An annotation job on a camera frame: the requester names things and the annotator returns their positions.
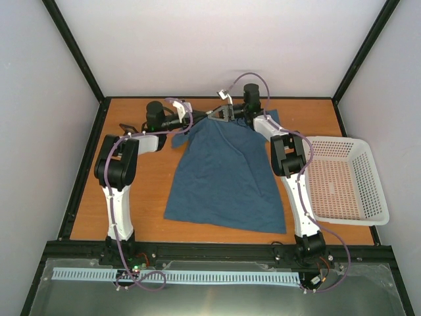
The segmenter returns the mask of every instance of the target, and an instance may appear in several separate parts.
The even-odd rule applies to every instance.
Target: wooden tabletop
[[[145,121],[146,104],[152,99],[113,99],[101,133],[95,158],[74,223],[71,239],[104,240],[107,236],[108,216],[104,193],[93,175],[93,166],[106,134],[121,135],[120,123],[133,125],[140,130]],[[188,99],[194,109],[210,110],[221,105],[217,99]],[[282,126],[298,130],[306,136],[340,136],[341,132],[330,100],[277,99],[271,100],[270,109],[278,110]],[[269,234],[238,230],[211,224],[194,224],[164,219],[172,179],[186,145],[171,148],[171,136],[162,151],[139,156],[136,178],[130,189],[130,209],[136,240],[144,242],[224,242],[267,244],[279,241],[294,244],[294,221],[287,193],[276,179],[284,204],[286,234]],[[367,226],[324,223],[339,233],[348,244],[372,245]],[[327,244],[339,241],[327,232]]]

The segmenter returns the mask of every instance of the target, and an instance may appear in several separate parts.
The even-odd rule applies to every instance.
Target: white wall
[[[0,314],[57,237],[98,107],[41,1],[0,1]]]
[[[351,137],[373,151],[390,212],[391,244],[421,315],[421,2],[401,1],[339,104]]]
[[[252,70],[272,95],[330,97],[384,0],[57,4],[106,95],[216,95]]]

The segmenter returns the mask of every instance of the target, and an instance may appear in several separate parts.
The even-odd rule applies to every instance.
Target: blue cloth
[[[279,122],[278,113],[270,111]],[[265,138],[244,120],[203,119],[172,147],[189,141],[178,164],[165,219],[284,234],[281,197]]]

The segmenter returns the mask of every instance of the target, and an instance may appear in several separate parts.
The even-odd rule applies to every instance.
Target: white laundry basket
[[[361,226],[384,225],[389,211],[373,155],[363,140],[309,137],[314,148],[306,185],[316,220]],[[306,158],[310,149],[303,142]]]

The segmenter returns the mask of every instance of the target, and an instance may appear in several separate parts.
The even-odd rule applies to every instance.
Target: white slotted strip
[[[93,268],[54,268],[52,280],[78,280],[78,281],[107,281],[116,280],[117,269]],[[140,277],[151,272],[141,271]],[[265,284],[298,286],[298,273],[293,272],[237,272],[237,271],[163,271],[168,284]],[[153,274],[146,278],[146,283],[161,283],[162,277]]]

